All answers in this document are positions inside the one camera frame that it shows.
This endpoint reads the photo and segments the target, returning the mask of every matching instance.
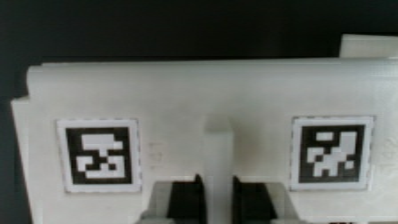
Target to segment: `white border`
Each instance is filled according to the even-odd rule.
[[[131,184],[87,184],[75,185],[71,181],[71,160],[67,151],[67,139],[66,139],[66,128],[108,128],[108,127],[128,127],[130,132],[130,159],[131,159]],[[139,144],[139,121],[137,119],[87,119],[87,120],[57,120],[57,132],[59,132],[59,144],[60,144],[60,156],[64,165],[64,185],[66,191],[76,192],[137,192],[142,186],[142,175],[140,175],[140,144]]]
[[[355,183],[298,183],[298,154],[300,154],[300,136],[304,126],[320,125],[364,125],[364,144],[362,144],[362,165],[359,170],[359,182]],[[371,132],[375,125],[373,116],[359,117],[295,117],[293,118],[293,145],[291,145],[291,174],[290,189],[291,190],[364,190],[368,186],[369,171],[369,147]]]

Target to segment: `black square pattern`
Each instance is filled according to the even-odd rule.
[[[128,127],[66,128],[66,139],[73,184],[131,184]]]
[[[357,182],[364,125],[304,126],[298,183]]]

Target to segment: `white plastic object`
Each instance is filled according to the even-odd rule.
[[[341,58],[398,58],[398,36],[345,34]]]
[[[233,128],[222,115],[206,118],[202,150],[208,224],[231,223]]]
[[[27,84],[12,110],[35,224],[139,220],[153,183],[204,173],[208,114],[229,118],[234,130],[233,174],[288,189],[293,118],[375,117],[368,188],[288,197],[307,222],[398,220],[396,60],[44,64],[30,68]],[[69,193],[57,120],[114,118],[139,121],[142,191]]]

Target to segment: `white plastic surface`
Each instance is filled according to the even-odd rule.
[[[345,34],[341,58],[398,58],[398,36]]]
[[[373,116],[369,187],[288,196],[304,221],[398,220],[396,60],[48,64],[28,70],[28,93],[12,109],[35,224],[137,221],[155,181],[204,173],[208,114],[231,121],[233,174],[286,188],[293,117]],[[114,118],[140,124],[142,192],[71,194],[55,121]]]

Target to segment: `black background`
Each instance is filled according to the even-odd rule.
[[[0,223],[30,222],[9,107],[30,65],[338,57],[343,33],[396,35],[396,0],[0,0]]]

